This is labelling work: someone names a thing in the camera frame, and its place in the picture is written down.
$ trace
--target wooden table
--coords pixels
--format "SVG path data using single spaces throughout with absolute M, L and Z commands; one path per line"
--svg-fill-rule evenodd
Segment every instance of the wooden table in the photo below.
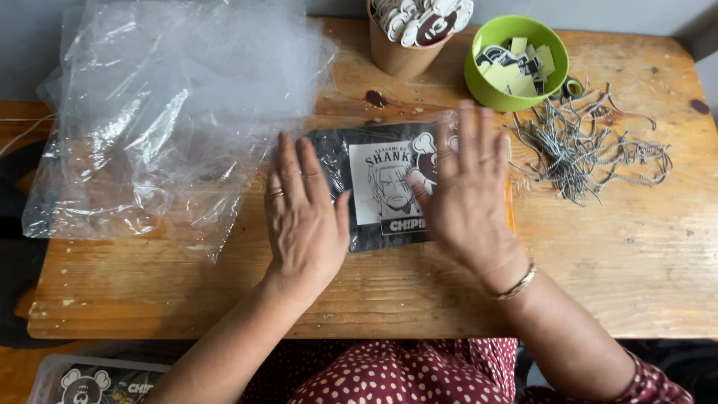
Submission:
M 318 98 L 308 127 L 415 119 L 470 97 L 462 66 L 477 27 L 456 35 L 425 74 L 403 81 L 372 64 L 366 21 L 325 22 L 325 33 L 341 40 L 342 51 L 334 64 L 335 88 Z M 586 208 L 514 170 L 520 242 L 613 336 L 718 336 L 718 133 L 701 108 L 705 98 L 693 60 L 667 37 L 558 34 L 574 77 L 588 76 L 601 89 L 612 82 L 621 108 L 658 120 L 658 131 L 652 132 L 644 118 L 614 113 L 608 118 L 612 128 L 671 143 L 676 169 L 654 188 L 613 183 L 602 193 L 604 206 L 589 199 Z M 386 107 L 364 100 L 370 90 L 381 92 Z M 497 126 L 510 122 L 510 116 L 496 116 Z M 528 162 L 535 156 L 514 141 L 513 159 Z M 30 313 L 30 334 L 202 336 L 249 293 L 270 259 L 263 180 L 257 179 L 217 265 L 189 262 L 158 234 L 111 242 L 53 240 Z M 350 255 L 288 337 L 507 335 L 510 329 L 465 271 L 427 243 Z

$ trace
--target plastic container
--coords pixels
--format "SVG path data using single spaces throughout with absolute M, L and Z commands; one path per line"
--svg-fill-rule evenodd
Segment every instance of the plastic container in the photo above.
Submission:
M 441 52 L 444 44 L 454 36 L 452 32 L 432 45 L 404 47 L 390 41 L 376 24 L 371 15 L 371 0 L 366 2 L 366 11 L 369 16 L 371 57 L 384 73 L 394 77 L 411 78 L 422 74 Z
M 479 73 L 479 66 L 473 55 L 473 45 L 481 37 L 481 47 L 500 45 L 506 47 L 513 37 L 526 37 L 534 47 L 546 45 L 551 48 L 555 71 L 548 77 L 544 94 L 536 97 L 520 97 L 504 93 L 504 88 L 496 88 L 489 84 Z M 496 17 L 484 24 L 474 36 L 472 47 L 466 55 L 464 78 L 471 94 L 482 105 L 496 111 L 513 112 L 531 108 L 542 102 L 549 94 L 555 92 L 569 74 L 569 54 L 559 36 L 546 25 L 528 17 L 508 15 Z
M 118 359 L 103 359 L 93 357 L 82 357 L 78 355 L 52 354 L 47 355 L 37 370 L 35 383 L 27 404 L 63 404 L 67 400 L 58 400 L 62 394 L 63 376 L 72 369 L 83 368 L 81 373 L 87 373 L 88 368 L 95 367 L 90 372 L 90 377 L 95 376 L 99 381 L 99 388 L 103 397 L 109 399 L 105 402 L 128 402 L 123 400 L 130 398 L 137 402 L 140 396 L 149 392 L 152 384 L 148 383 L 159 379 L 166 373 L 170 366 L 163 364 L 152 364 L 143 362 L 131 362 Z M 105 372 L 107 377 L 102 379 L 96 377 L 98 373 Z M 119 379 L 117 374 L 125 374 L 125 378 Z

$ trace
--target woman's right hand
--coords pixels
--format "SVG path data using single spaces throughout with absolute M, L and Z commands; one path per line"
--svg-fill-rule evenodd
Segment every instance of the woman's right hand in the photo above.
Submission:
M 429 195 L 421 178 L 407 177 L 439 246 L 475 273 L 489 292 L 510 290 L 526 274 L 528 258 L 506 226 L 504 185 L 508 142 L 494 136 L 493 111 L 458 107 L 459 150 L 450 146 L 447 122 L 437 124 L 438 181 Z M 477 124 L 476 114 L 480 115 Z

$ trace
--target clear plastic bag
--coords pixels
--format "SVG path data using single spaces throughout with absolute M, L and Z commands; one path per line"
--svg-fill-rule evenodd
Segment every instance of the clear plastic bag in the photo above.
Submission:
M 436 115 L 457 130 L 454 111 Z M 400 247 L 429 239 L 421 207 L 406 183 L 414 173 L 432 193 L 437 184 L 435 122 L 323 129 L 308 134 L 332 199 L 351 189 L 350 252 Z M 452 135 L 453 142 L 457 137 Z
M 338 54 L 304 10 L 90 0 L 79 24 L 66 15 L 62 75 L 40 87 L 58 113 L 25 235 L 115 239 L 164 222 L 186 251 L 215 261 L 246 183 L 277 132 L 298 132 L 313 113 Z

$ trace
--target bear logo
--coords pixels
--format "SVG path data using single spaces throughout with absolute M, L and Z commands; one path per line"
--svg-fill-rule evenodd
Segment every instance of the bear logo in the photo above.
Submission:
M 110 377 L 104 370 L 95 377 L 80 376 L 77 369 L 70 370 L 60 384 L 65 388 L 59 404 L 99 404 L 102 392 L 110 387 Z

